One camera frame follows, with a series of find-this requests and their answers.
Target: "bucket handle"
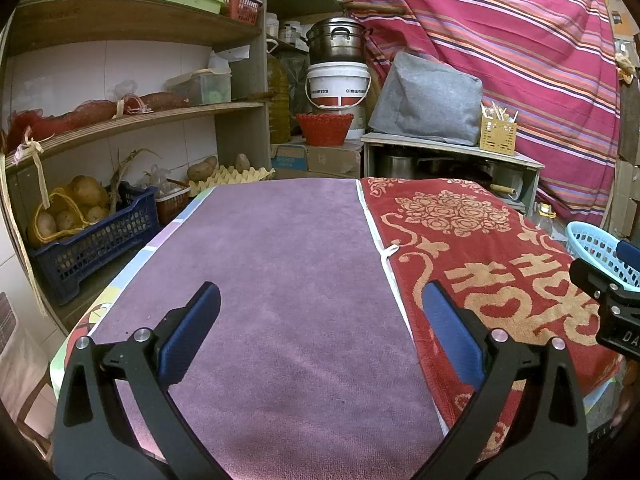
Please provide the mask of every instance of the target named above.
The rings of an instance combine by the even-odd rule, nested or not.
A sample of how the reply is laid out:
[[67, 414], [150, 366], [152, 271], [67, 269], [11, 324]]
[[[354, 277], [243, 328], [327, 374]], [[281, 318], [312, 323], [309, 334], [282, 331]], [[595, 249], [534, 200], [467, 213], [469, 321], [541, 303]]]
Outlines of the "bucket handle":
[[271, 52], [276, 50], [279, 44], [280, 43], [278, 42], [278, 40], [272, 40], [271, 38], [267, 38], [267, 54], [270, 54]]
[[317, 108], [322, 108], [322, 110], [347, 110], [348, 108], [355, 108], [356, 106], [361, 104], [361, 102], [363, 102], [364, 99], [367, 98], [367, 94], [369, 93], [370, 88], [371, 88], [371, 75], [369, 74], [369, 83], [367, 84], [367, 89], [365, 90], [364, 95], [360, 98], [360, 100], [357, 103], [353, 105], [317, 105], [309, 95], [309, 79], [306, 80], [305, 93], [306, 93], [306, 98], [309, 99], [309, 102]]

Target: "plastic bag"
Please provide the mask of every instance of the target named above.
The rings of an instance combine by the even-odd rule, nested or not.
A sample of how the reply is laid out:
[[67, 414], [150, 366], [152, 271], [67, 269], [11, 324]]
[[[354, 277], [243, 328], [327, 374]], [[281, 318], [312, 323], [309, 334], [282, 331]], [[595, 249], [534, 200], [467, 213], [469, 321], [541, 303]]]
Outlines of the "plastic bag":
[[299, 52], [283, 50], [275, 56], [289, 79], [289, 121], [293, 130], [298, 121], [297, 114], [308, 114], [312, 111], [311, 103], [306, 97], [306, 73], [309, 70], [309, 56]]
[[137, 89], [138, 83], [133, 79], [125, 79], [110, 90], [108, 97], [111, 101], [119, 101], [127, 94], [135, 94]]
[[158, 165], [154, 164], [149, 171], [145, 171], [145, 176], [137, 182], [136, 187], [157, 187], [156, 198], [162, 198], [181, 189], [177, 184], [167, 180], [170, 176], [171, 171], [158, 168]]

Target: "stainless steel pot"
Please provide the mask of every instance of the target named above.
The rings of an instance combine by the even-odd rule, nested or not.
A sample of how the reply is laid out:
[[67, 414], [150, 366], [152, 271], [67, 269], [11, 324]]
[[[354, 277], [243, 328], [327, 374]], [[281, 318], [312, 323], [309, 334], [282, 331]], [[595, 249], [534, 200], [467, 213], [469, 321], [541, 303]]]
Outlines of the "stainless steel pot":
[[329, 18], [317, 22], [306, 34], [311, 64], [331, 61], [364, 63], [367, 30], [353, 18]]

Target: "cardboard box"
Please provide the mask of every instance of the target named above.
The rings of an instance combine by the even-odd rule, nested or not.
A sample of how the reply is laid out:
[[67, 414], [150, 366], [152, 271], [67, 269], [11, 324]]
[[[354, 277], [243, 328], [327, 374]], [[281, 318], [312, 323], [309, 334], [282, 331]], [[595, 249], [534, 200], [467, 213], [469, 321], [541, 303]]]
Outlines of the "cardboard box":
[[271, 167], [278, 174], [278, 170], [306, 171], [306, 149], [304, 144], [296, 142], [271, 145]]
[[623, 40], [631, 40], [640, 32], [638, 24], [631, 17], [631, 12], [622, 0], [604, 0], [609, 10], [609, 21], [613, 28], [613, 35]]
[[635, 77], [631, 85], [620, 85], [620, 140], [618, 154], [640, 166], [640, 87]]
[[616, 193], [611, 202], [609, 233], [616, 238], [627, 238], [634, 230], [638, 203], [628, 196]]
[[344, 145], [331, 148], [307, 146], [307, 169], [322, 175], [360, 178], [363, 146], [359, 140], [346, 140]]
[[324, 173], [313, 173], [312, 171], [298, 170], [276, 170], [276, 180], [288, 180], [290, 178], [352, 178], [350, 176], [328, 175]]

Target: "red basket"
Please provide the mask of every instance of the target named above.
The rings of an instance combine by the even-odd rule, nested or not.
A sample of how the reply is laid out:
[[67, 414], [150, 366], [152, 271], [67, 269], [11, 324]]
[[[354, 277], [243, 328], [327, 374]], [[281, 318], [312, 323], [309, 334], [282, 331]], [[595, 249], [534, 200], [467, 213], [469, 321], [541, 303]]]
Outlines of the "red basket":
[[298, 114], [296, 119], [309, 146], [341, 146], [353, 114]]
[[258, 20], [258, 9], [262, 7], [260, 0], [225, 0], [226, 12], [232, 20], [255, 25]]

